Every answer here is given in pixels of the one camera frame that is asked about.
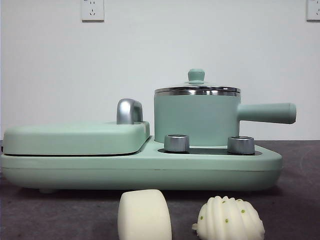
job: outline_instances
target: white bread roll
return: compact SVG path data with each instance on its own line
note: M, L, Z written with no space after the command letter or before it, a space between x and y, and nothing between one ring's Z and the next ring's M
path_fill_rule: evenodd
M165 197L159 190L128 191L118 210L120 240L171 240L171 221Z
M265 229L252 205L234 197L209 198L192 225L201 240L263 240Z

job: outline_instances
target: glass lid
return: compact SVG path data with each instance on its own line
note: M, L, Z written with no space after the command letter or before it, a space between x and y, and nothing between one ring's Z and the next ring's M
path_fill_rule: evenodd
M193 68L188 72L189 81L183 84L159 88L155 90L158 96L163 95L229 95L239 96L241 90L236 87L218 86L205 81L205 71Z

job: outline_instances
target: lid knob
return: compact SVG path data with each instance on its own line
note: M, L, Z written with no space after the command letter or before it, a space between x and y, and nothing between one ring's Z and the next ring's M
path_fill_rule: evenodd
M205 80L205 71L201 68L192 68L188 72L189 83L203 83Z

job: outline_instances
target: mint green appliance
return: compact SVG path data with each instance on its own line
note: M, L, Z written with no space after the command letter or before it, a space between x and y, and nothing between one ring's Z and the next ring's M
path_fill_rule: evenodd
M1 167L13 184L58 189L256 191L273 186L280 154L239 135L239 121L293 123L292 103L242 105L240 90L204 82L155 91L155 137L140 102L124 98L115 122L7 129Z

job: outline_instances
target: pot handle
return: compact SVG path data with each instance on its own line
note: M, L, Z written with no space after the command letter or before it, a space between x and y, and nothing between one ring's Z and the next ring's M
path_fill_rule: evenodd
M116 109L116 124L134 124L143 122L142 104L139 101L123 98L118 102Z
M296 105L273 103L238 106L239 121L254 121L278 124L293 124L296 121Z

